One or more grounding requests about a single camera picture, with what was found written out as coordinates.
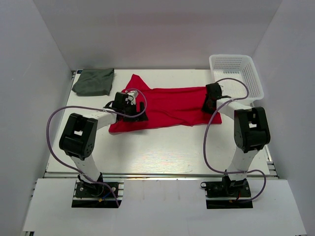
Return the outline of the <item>red t-shirt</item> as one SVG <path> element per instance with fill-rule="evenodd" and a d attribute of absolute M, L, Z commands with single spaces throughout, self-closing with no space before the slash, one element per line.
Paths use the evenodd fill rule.
<path fill-rule="evenodd" d="M 195 126 L 207 124 L 211 114 L 203 112 L 205 87 L 149 88 L 140 76 L 133 74 L 126 89 L 138 89 L 147 99 L 147 121 L 119 121 L 110 125 L 109 133 L 116 134 L 144 129 Z"/>

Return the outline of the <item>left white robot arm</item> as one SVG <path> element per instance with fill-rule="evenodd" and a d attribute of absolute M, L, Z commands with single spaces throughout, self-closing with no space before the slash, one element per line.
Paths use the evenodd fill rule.
<path fill-rule="evenodd" d="M 145 95 L 133 88 L 117 92 L 114 100 L 102 109 L 90 108 L 93 111 L 91 114 L 72 113 L 69 116 L 59 141 L 59 148 L 72 159 L 80 181 L 88 183 L 87 190 L 93 196 L 101 195 L 104 190 L 101 172 L 93 158 L 97 131 L 119 121 L 147 121 L 146 108 Z"/>

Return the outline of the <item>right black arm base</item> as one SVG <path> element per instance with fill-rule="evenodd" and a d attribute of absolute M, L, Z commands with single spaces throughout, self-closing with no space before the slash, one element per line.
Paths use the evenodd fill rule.
<path fill-rule="evenodd" d="M 228 175 L 224 175 L 220 181 L 204 181 L 200 187 L 206 193 L 207 209 L 253 208 L 247 179 L 231 180 Z"/>

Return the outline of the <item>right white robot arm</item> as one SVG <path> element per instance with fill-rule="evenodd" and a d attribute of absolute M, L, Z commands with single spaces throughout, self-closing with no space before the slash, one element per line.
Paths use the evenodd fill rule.
<path fill-rule="evenodd" d="M 240 102 L 247 99 L 248 96 L 248 88 L 244 97 L 231 97 L 222 94 L 219 83 L 206 85 L 206 97 L 202 111 L 211 114 L 211 118 L 204 134 L 203 155 L 210 170 L 223 174 L 228 179 L 222 184 L 223 192 L 228 196 L 234 196 L 239 192 L 240 184 L 247 178 L 253 159 L 271 139 L 264 108 L 251 107 Z M 211 167 L 206 157 L 208 130 L 218 112 L 223 113 L 234 122 L 233 137 L 236 149 L 231 164 L 225 171 Z"/>

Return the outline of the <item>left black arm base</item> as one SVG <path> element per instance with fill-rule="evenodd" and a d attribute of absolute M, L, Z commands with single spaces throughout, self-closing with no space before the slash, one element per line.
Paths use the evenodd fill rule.
<path fill-rule="evenodd" d="M 119 208 L 123 199 L 122 182 L 110 181 L 106 185 L 79 180 L 75 184 L 72 208 Z"/>

